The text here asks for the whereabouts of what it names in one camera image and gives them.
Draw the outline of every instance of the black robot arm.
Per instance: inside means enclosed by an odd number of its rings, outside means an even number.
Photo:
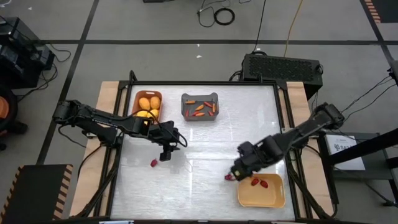
[[[171,152],[179,149],[177,143],[181,143],[179,140],[181,135],[174,127],[173,121],[152,124],[152,118],[137,117],[133,114],[121,117],[96,110],[77,100],[59,102],[53,114],[53,120],[63,126],[78,126],[84,133],[93,133],[102,144],[108,147],[120,145],[118,130],[131,137],[148,139],[163,146],[163,153],[160,154],[161,161],[170,160]]]
[[[315,108],[307,121],[283,134],[268,136],[255,145],[244,142],[238,147],[239,159],[234,161],[231,172],[240,181],[252,176],[253,172],[269,167],[282,160],[292,147],[303,147],[308,137],[322,128],[338,129],[343,125],[344,116],[334,105]]]

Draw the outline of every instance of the orange tray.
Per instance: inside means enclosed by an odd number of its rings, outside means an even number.
[[[268,188],[258,183],[251,185],[254,178],[265,180]],[[253,174],[245,178],[238,185],[238,200],[245,207],[273,207],[282,208],[285,205],[284,183],[277,174]]]
[[[139,99],[142,97],[147,98],[150,101],[150,98],[153,96],[157,96],[160,99],[160,107],[159,107],[159,115],[157,117],[157,120],[160,121],[160,115],[162,114],[162,94],[158,91],[152,91],[152,90],[141,90],[136,94],[136,98],[134,99],[134,104],[132,105],[132,111],[131,113],[133,114],[136,111],[141,110],[142,108],[139,106]]]

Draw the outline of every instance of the gray floor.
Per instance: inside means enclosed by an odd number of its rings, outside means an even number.
[[[41,39],[78,40],[82,36],[93,3],[97,0],[13,0],[0,8],[2,16],[19,16]],[[91,40],[254,40],[261,17],[262,1],[238,4],[231,0],[236,20],[230,26],[200,27],[196,11],[200,0],[176,0],[163,4],[144,4],[140,0],[99,0],[87,39]],[[262,40],[285,40],[299,0],[268,0],[260,34]],[[209,14],[201,16],[204,24]],[[385,40],[398,40],[398,24],[378,24]],[[304,0],[292,30],[292,40],[377,40],[359,0]],[[76,44],[56,45],[71,50]],[[44,91],[37,91],[20,103],[19,119],[29,125],[23,136],[8,136],[9,148],[0,152],[0,204],[9,190],[16,168],[35,164],[50,124],[51,114],[69,72],[73,79],[67,99],[95,105],[101,82],[126,80],[133,69],[139,80],[227,80],[240,69],[244,54],[253,45],[245,44],[85,44],[72,58],[56,63],[59,76]],[[269,55],[282,56],[283,45],[258,45]],[[398,59],[398,46],[389,46]],[[60,58],[66,57],[57,53]],[[387,76],[388,62],[378,45],[290,45],[287,57],[312,58],[325,68],[318,102],[327,101],[343,108]],[[354,108],[370,103],[392,83],[380,86]],[[343,131],[380,132],[396,128],[398,99],[391,88],[375,104],[352,115]],[[85,143],[77,128],[65,128],[73,139]],[[52,139],[46,164],[73,164],[76,168],[84,150],[57,132]],[[398,156],[393,150],[390,156]],[[76,175],[68,203],[73,197]],[[394,223],[396,208],[381,207],[381,200],[366,186],[355,181],[336,181],[340,199],[337,217],[368,223]],[[386,197],[392,193],[386,181],[372,182]],[[70,208],[67,206],[64,216]]]

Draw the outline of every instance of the red fruit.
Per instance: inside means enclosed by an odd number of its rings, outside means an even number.
[[[206,106],[210,107],[210,108],[213,108],[213,105],[212,105],[211,103],[204,102],[204,104],[205,104]]]
[[[262,181],[260,182],[260,185],[261,185],[262,187],[264,187],[264,188],[268,188],[268,183],[267,183],[265,180],[262,180]]]
[[[225,175],[225,176],[224,176],[224,179],[225,179],[225,180],[229,180],[229,181],[234,181],[234,180],[235,180],[235,178],[234,178],[231,174]]]
[[[196,116],[198,113],[200,113],[200,111],[196,111],[193,114],[191,114],[191,116]]]
[[[252,186],[255,186],[256,184],[258,184],[260,182],[260,180],[258,179],[258,178],[254,178],[252,181],[251,181],[251,185]]]
[[[157,160],[156,159],[154,159],[152,162],[150,162],[150,166],[151,167],[156,166],[156,164],[157,164]]]

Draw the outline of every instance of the yellow mango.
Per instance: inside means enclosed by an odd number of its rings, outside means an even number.
[[[157,96],[153,96],[150,99],[150,107],[152,109],[158,110],[160,108],[160,99]]]
[[[156,118],[159,117],[159,111],[158,111],[158,110],[153,109],[153,110],[151,110],[150,112],[151,112],[152,114],[154,114]],[[148,113],[148,114],[147,114],[147,117],[148,117],[148,118],[151,118],[152,115],[151,115],[150,113]]]
[[[140,116],[140,117],[143,117],[143,118],[146,118],[147,115],[148,115],[148,112],[146,112],[146,111],[140,111],[140,112],[138,112],[136,114],[136,116]]]
[[[141,99],[139,99],[138,103],[141,109],[150,110],[150,103],[147,98],[142,97]]]

